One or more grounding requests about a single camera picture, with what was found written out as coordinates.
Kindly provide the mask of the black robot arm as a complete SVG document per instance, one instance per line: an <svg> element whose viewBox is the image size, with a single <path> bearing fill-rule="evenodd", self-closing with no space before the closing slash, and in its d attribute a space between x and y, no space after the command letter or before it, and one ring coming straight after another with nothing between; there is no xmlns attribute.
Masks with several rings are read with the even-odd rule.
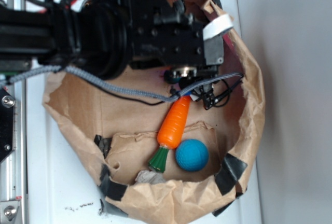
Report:
<svg viewBox="0 0 332 224"><path fill-rule="evenodd" d="M212 76L224 61L224 31L209 36L183 0L44 0L45 12L1 7L1 72L32 60L75 65L102 79L168 67L174 76Z"/></svg>

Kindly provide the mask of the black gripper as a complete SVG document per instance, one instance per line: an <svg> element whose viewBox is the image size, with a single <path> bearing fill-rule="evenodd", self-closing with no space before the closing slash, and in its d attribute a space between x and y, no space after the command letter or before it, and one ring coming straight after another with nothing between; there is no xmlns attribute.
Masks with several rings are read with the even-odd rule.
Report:
<svg viewBox="0 0 332 224"><path fill-rule="evenodd" d="M224 62L224 40L232 28L223 14L203 29L183 0L130 0L133 27L133 69L200 67Z"/></svg>

